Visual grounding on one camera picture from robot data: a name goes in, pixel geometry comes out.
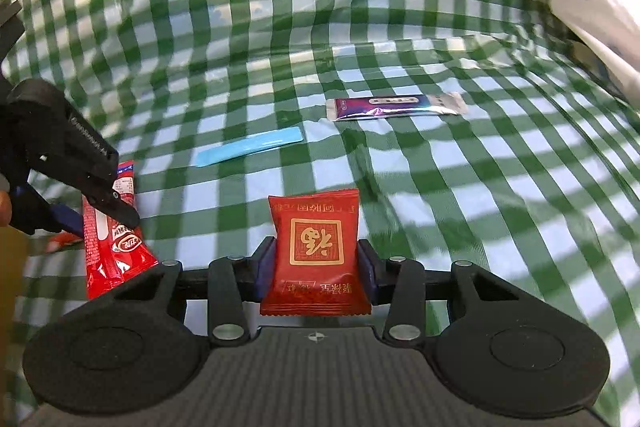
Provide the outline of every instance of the small metal bolt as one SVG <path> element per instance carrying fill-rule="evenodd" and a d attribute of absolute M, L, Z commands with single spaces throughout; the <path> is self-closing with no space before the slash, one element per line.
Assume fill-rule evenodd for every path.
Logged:
<path fill-rule="evenodd" d="M 220 324 L 213 328 L 212 333 L 220 341 L 234 341 L 244 335 L 244 328 L 237 324 Z"/>
<path fill-rule="evenodd" d="M 420 336 L 420 330 L 411 324 L 396 324 L 389 330 L 396 341 L 414 341 Z"/>

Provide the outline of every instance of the plaid fabric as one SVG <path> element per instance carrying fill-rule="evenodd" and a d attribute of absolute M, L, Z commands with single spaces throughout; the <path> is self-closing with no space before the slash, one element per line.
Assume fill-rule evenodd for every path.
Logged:
<path fill-rule="evenodd" d="M 148 244 L 185 267 L 250 253 L 270 194 L 358 187 L 360 237 L 430 269 L 490 268 L 605 339 L 597 409 L 640 420 L 640 122 L 568 58 L 545 0 L 21 0 L 4 64 L 51 79 L 137 162 Z M 458 90 L 464 117 L 333 124 L 340 96 Z M 299 125 L 305 142 L 193 168 L 203 148 Z M 50 201 L 74 190 L 34 177 Z M 82 251 L 28 260 L 7 414 L 35 401 L 30 335 L 85 298 Z M 447 324 L 429 305 L 433 332 Z"/>

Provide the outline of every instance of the gold logo on packet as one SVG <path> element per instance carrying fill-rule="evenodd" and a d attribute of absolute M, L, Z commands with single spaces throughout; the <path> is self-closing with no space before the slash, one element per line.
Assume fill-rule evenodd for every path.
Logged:
<path fill-rule="evenodd" d="M 342 224 L 335 219 L 291 220 L 290 264 L 343 264 Z"/>

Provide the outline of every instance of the hand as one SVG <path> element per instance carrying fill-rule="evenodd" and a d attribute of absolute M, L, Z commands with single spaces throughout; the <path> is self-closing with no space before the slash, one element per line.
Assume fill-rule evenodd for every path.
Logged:
<path fill-rule="evenodd" d="M 11 221 L 11 200 L 9 194 L 0 192 L 0 227 L 6 227 Z"/>

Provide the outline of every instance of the red snack bag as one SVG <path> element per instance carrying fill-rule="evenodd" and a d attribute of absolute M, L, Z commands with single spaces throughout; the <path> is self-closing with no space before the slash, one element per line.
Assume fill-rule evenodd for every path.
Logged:
<path fill-rule="evenodd" d="M 135 206 L 133 162 L 118 166 L 113 189 L 118 191 L 123 201 Z M 142 242 L 140 227 L 128 229 L 96 210 L 85 197 L 82 197 L 82 218 L 86 289 L 90 299 L 158 264 L 158 260 Z"/>
<path fill-rule="evenodd" d="M 276 261 L 262 315 L 366 315 L 358 276 L 358 190 L 269 197 Z"/>
<path fill-rule="evenodd" d="M 76 245 L 82 242 L 82 238 L 78 237 L 75 233 L 60 232 L 52 237 L 49 237 L 45 253 L 54 253 L 58 250 L 62 250 L 65 247 Z"/>

